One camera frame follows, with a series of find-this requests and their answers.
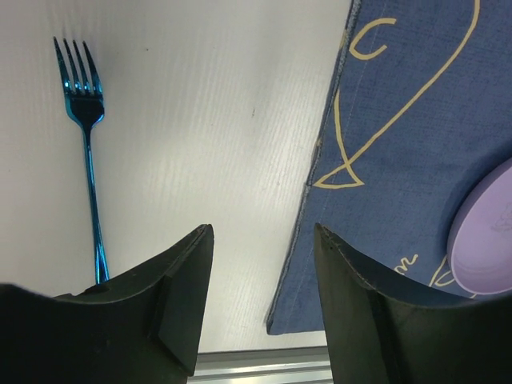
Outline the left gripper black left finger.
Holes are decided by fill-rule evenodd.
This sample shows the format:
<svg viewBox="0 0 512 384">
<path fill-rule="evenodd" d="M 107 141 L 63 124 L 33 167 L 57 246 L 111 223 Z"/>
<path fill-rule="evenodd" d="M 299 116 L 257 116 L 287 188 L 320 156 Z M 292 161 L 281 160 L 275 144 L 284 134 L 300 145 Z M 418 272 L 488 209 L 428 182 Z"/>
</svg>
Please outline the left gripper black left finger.
<svg viewBox="0 0 512 384">
<path fill-rule="evenodd" d="M 2 382 L 186 382 L 197 363 L 213 251 L 213 227 L 203 224 L 78 295 L 2 284 Z"/>
</svg>

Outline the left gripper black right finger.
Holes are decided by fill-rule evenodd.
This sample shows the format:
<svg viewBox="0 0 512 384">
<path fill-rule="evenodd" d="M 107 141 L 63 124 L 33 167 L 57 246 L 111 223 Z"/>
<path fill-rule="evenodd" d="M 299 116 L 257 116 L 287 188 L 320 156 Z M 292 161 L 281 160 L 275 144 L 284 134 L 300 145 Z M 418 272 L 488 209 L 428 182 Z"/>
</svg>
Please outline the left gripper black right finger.
<svg viewBox="0 0 512 384">
<path fill-rule="evenodd" d="M 511 299 L 425 286 L 314 228 L 318 291 L 336 383 L 508 383 Z"/>
</svg>

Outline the purple plastic plate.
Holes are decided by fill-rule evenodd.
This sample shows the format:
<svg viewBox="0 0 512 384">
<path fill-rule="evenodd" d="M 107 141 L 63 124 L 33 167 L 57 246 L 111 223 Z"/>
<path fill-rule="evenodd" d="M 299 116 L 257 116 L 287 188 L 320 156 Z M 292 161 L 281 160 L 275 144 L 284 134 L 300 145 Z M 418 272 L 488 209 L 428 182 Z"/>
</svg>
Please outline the purple plastic plate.
<svg viewBox="0 0 512 384">
<path fill-rule="evenodd" d="M 453 278 L 465 291 L 511 290 L 511 160 L 468 193 L 454 216 L 446 252 Z"/>
</svg>

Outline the blue fish-pattern cloth placemat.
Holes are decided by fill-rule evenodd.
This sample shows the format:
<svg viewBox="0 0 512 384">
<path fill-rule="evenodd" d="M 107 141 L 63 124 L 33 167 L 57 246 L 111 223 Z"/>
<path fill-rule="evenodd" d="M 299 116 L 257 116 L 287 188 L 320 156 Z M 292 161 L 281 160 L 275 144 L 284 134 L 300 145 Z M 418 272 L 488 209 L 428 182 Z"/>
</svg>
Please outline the blue fish-pattern cloth placemat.
<svg viewBox="0 0 512 384">
<path fill-rule="evenodd" d="M 355 1 L 266 330 L 323 329 L 314 228 L 457 296 L 454 217 L 511 156 L 508 1 Z"/>
</svg>

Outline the blue metal fork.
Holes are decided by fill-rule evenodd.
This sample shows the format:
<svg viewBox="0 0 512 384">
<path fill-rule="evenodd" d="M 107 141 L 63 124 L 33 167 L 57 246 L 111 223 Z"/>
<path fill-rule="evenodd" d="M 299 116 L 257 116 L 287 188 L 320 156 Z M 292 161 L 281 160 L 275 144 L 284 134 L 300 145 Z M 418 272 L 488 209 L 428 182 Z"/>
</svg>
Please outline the blue metal fork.
<svg viewBox="0 0 512 384">
<path fill-rule="evenodd" d="M 53 38 L 66 113 L 82 131 L 94 240 L 94 275 L 96 283 L 103 284 L 110 279 L 110 273 L 98 214 L 91 145 L 93 128 L 105 116 L 102 82 L 88 45 L 83 43 L 82 48 L 79 48 L 76 41 L 71 44 L 65 39 L 62 41 L 64 50 L 60 49 L 58 40 Z"/>
</svg>

